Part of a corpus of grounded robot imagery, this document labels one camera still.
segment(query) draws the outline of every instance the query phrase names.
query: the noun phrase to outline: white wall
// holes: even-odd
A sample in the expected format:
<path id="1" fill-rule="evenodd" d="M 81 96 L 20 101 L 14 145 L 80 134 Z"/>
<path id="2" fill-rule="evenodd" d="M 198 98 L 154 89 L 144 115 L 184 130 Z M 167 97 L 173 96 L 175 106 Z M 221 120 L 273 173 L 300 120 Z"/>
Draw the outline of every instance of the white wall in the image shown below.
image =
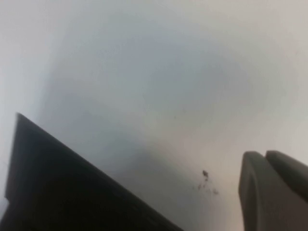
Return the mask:
<path id="1" fill-rule="evenodd" d="M 0 1 L 1 185 L 21 112 L 183 229 L 243 230 L 243 152 L 308 163 L 307 10 Z M 211 182 L 198 190 L 203 169 Z"/>

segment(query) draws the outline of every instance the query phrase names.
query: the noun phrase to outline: dark speck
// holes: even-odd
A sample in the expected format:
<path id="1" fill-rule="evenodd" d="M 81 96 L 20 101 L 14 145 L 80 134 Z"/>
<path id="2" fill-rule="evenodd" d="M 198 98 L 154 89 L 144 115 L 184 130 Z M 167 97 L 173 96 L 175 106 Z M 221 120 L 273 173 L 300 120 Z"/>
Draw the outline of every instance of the dark speck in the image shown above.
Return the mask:
<path id="1" fill-rule="evenodd" d="M 214 195 L 218 195 L 219 194 L 218 190 L 217 189 L 213 189 L 213 194 Z"/>
<path id="2" fill-rule="evenodd" d="M 203 173 L 203 175 L 204 175 L 206 178 L 208 178 L 208 172 L 207 172 L 207 171 L 203 170 L 202 173 Z"/>

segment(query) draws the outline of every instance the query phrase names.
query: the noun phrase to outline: gray plastic object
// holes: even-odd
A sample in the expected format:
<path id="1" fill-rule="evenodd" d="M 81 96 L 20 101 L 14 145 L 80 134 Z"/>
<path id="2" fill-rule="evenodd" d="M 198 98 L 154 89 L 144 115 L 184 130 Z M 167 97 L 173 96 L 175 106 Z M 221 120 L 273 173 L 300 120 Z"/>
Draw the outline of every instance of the gray plastic object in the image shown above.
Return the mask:
<path id="1" fill-rule="evenodd" d="M 257 152 L 243 156 L 239 196 L 245 231 L 307 231 L 308 204 L 297 192 L 307 187 L 307 166 L 275 151 L 267 158 Z M 294 176 L 284 180 L 288 174 Z M 291 183 L 298 176 L 301 186 Z"/>

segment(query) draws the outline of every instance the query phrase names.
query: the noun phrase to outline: gray surface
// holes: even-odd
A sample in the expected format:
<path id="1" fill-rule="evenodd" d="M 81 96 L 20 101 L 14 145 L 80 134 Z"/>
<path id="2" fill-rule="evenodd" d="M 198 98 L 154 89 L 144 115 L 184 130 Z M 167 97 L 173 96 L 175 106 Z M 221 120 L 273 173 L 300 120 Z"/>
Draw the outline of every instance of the gray surface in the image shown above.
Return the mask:
<path id="1" fill-rule="evenodd" d="M 242 153 L 308 163 L 306 21 L 301 0 L 2 0 L 1 160 L 18 111 L 182 228 L 242 230 Z"/>

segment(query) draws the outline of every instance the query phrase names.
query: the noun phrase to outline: black object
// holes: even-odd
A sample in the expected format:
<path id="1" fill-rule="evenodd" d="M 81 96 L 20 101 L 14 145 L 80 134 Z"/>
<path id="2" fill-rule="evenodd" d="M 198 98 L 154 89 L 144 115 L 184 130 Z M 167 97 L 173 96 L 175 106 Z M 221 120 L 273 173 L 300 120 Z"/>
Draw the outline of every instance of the black object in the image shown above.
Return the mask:
<path id="1" fill-rule="evenodd" d="M 18 114 L 0 231 L 180 231 Z"/>
<path id="2" fill-rule="evenodd" d="M 239 195 L 245 231 L 308 230 L 308 167 L 289 156 L 246 152 Z"/>

